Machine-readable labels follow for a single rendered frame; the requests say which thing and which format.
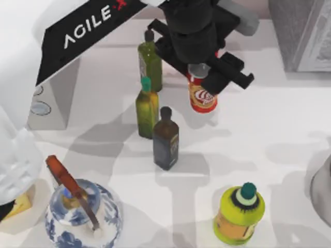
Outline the red and white can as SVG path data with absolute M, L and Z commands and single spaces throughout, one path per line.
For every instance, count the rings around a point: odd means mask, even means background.
M 217 106 L 217 98 L 201 86 L 202 81 L 208 76 L 209 70 L 210 67 L 204 63 L 188 65 L 190 104 L 198 113 L 210 113 Z

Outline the green bottle with black cap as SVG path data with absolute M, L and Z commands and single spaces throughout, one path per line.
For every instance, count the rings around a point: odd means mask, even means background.
M 144 42 L 138 46 L 140 77 L 151 80 L 152 91 L 162 90 L 162 60 L 156 54 L 154 32 L 147 29 L 144 32 Z

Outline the pale grey rounded box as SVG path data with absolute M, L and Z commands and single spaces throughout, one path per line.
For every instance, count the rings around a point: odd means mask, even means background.
M 239 17 L 239 24 L 235 28 L 235 31 L 247 37 L 253 36 L 257 32 L 260 24 L 257 14 L 250 10 L 244 10 L 237 11 L 234 15 Z

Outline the grey cabinet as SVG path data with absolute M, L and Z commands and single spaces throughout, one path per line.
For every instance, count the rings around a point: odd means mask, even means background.
M 331 0 L 268 0 L 284 69 L 331 72 Z

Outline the dark brown square bottle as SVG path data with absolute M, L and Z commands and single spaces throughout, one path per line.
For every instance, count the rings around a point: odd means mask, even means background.
M 160 115 L 161 119 L 153 128 L 154 163 L 169 171 L 178 160 L 179 126 L 171 119 L 170 107 L 163 106 Z

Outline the yellow-green bottle with green cap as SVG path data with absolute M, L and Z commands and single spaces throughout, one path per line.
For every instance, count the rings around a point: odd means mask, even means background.
M 252 182 L 227 189 L 213 220 L 216 237 L 229 245 L 242 245 L 253 235 L 265 212 L 265 201 Z

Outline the grey metal pot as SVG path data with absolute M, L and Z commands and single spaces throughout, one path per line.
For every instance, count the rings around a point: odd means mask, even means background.
M 305 187 L 314 211 L 331 228 L 331 154 L 307 169 Z

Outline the blue and white teapot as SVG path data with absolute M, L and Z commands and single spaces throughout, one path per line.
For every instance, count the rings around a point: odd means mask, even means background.
M 123 221 L 112 194 L 86 179 L 74 179 L 55 155 L 46 159 L 58 186 L 45 213 L 55 248 L 115 248 Z

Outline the yellow block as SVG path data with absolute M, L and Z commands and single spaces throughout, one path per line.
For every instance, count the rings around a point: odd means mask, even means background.
M 31 207 L 32 207 L 32 201 L 30 200 L 28 193 L 25 192 L 15 200 L 13 209 L 5 216 L 4 219 L 8 219 L 12 216 L 15 216 L 23 211 L 26 211 Z

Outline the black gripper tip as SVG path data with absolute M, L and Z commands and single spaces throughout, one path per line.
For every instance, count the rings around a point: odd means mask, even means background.
M 4 205 L 0 205 L 0 222 L 11 212 L 15 203 L 16 203 L 16 201 L 13 200 Z

